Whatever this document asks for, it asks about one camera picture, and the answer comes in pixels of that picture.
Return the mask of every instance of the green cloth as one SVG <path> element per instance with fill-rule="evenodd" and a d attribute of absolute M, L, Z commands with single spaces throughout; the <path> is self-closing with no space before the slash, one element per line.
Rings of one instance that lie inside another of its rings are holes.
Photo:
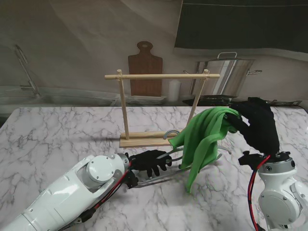
<path fill-rule="evenodd" d="M 184 145 L 181 169 L 192 166 L 187 191 L 191 192 L 192 184 L 200 170 L 217 157 L 217 141 L 226 137 L 228 131 L 237 130 L 226 120 L 224 115 L 231 113 L 239 118 L 241 115 L 227 107 L 207 109 L 191 119 L 188 126 L 176 137 L 169 140 L 173 148 Z"/>

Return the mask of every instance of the black glove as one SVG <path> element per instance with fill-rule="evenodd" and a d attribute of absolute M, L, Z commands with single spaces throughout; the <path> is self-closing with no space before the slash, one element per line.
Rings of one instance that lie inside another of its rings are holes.
<path fill-rule="evenodd" d="M 248 98 L 248 101 L 234 103 L 230 108 L 248 119 L 250 125 L 235 115 L 227 114 L 227 120 L 244 136 L 247 144 L 266 155 L 279 152 L 274 113 L 266 101 L 260 98 Z"/>
<path fill-rule="evenodd" d="M 157 157 L 161 156 L 162 154 L 165 154 L 164 151 L 159 150 L 151 150 L 146 151 L 144 153 L 140 153 L 138 155 L 132 155 L 129 157 L 129 160 L 131 161 L 131 167 L 135 170 L 146 170 L 146 173 L 148 174 L 148 177 L 152 176 L 152 170 L 155 173 L 155 175 L 159 176 L 159 169 L 158 166 L 163 171 L 167 170 L 166 165 L 171 166 L 172 165 L 172 158 L 167 155 L 161 159 L 157 159 Z"/>

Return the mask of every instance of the wooden cutting board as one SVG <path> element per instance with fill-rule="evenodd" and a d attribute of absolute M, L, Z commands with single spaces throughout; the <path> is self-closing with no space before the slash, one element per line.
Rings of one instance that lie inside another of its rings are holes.
<path fill-rule="evenodd" d="M 151 54 L 152 43 L 147 41 L 138 42 L 139 54 L 128 57 L 130 74 L 162 74 L 163 59 Z M 161 96 L 161 79 L 131 79 L 131 95 Z"/>

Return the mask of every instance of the kitchen counter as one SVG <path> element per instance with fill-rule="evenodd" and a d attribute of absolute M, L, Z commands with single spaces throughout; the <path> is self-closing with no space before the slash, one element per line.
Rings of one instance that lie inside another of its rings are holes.
<path fill-rule="evenodd" d="M 197 107 L 196 113 L 208 107 Z M 308 180 L 308 115 L 303 109 L 272 108 L 282 151 L 290 151 L 298 168 L 296 177 Z M 190 107 L 128 107 L 130 131 L 183 129 Z M 55 107 L 16 109 L 0 129 L 0 228 L 27 208 L 49 184 L 86 156 L 151 148 L 119 148 L 124 132 L 121 108 Z M 205 167 L 185 191 L 188 173 L 175 180 L 140 189 L 120 190 L 78 231 L 225 231 L 253 230 L 246 191 L 251 175 L 241 167 L 242 152 L 254 150 L 239 134 L 219 142 L 232 150 Z M 170 150 L 170 147 L 159 147 Z M 259 177 L 253 203 L 264 188 Z M 263 214 L 255 209 L 263 228 Z"/>

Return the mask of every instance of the pot handle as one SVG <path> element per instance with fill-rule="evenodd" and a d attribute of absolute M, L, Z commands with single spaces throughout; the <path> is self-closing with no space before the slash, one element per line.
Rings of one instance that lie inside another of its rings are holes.
<path fill-rule="evenodd" d="M 219 56 L 220 56 L 221 54 L 235 54 L 234 59 L 237 57 L 237 52 L 231 51 L 231 52 L 221 52 L 221 53 L 219 53 L 218 56 L 217 56 L 217 59 L 219 59 Z"/>
<path fill-rule="evenodd" d="M 262 71 L 261 70 L 255 70 L 255 71 L 247 71 L 247 75 L 257 75 L 260 74 Z"/>

